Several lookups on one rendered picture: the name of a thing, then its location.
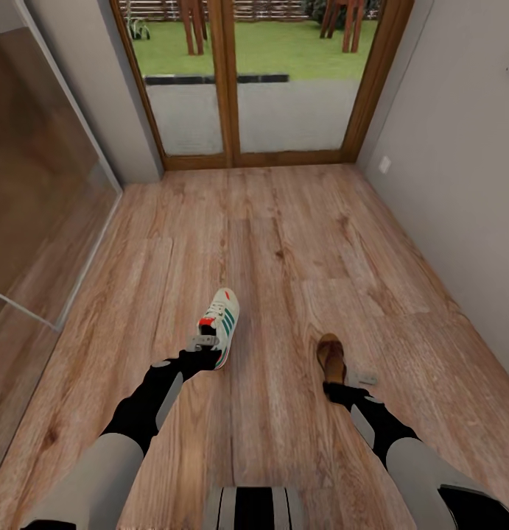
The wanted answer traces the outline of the sandal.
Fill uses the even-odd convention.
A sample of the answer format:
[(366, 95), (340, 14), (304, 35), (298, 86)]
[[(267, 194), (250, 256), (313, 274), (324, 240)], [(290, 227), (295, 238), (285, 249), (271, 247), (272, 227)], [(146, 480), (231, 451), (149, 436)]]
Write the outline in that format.
[(326, 333), (317, 347), (318, 363), (323, 368), (325, 382), (345, 385), (347, 366), (343, 361), (343, 345), (334, 333)]

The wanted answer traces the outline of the gym shoe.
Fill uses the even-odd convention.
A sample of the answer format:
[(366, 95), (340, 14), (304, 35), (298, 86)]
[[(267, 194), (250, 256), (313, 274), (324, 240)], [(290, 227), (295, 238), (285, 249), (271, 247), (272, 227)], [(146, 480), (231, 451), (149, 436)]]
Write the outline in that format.
[(205, 316), (197, 323), (197, 335), (218, 336), (218, 345), (199, 345), (201, 350), (221, 350), (215, 370), (224, 367), (231, 348), (231, 341), (239, 320), (239, 301), (233, 291), (220, 289), (214, 296)]

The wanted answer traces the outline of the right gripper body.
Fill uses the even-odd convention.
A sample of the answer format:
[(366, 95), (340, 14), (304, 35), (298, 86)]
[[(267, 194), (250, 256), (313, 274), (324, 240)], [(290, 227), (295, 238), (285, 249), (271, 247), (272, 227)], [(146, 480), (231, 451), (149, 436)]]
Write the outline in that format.
[(343, 404), (344, 407), (347, 408), (347, 400), (349, 396), (356, 393), (370, 395), (366, 389), (351, 388), (350, 386), (331, 382), (329, 385), (328, 400), (332, 403)]

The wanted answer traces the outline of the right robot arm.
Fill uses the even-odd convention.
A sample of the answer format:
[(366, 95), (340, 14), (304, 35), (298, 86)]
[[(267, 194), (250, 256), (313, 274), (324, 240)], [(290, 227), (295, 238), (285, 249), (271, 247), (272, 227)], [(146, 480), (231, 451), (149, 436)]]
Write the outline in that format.
[(359, 384), (374, 375), (349, 370), (345, 385), (323, 382), (332, 403), (343, 404), (362, 438), (383, 462), (417, 530), (509, 530), (509, 508), (417, 438)]

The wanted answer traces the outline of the robot trunk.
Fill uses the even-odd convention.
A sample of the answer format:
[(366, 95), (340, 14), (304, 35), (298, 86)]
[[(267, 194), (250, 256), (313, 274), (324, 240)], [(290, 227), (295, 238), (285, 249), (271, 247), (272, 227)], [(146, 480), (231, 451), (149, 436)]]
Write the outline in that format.
[(306, 530), (294, 487), (214, 487), (202, 530)]

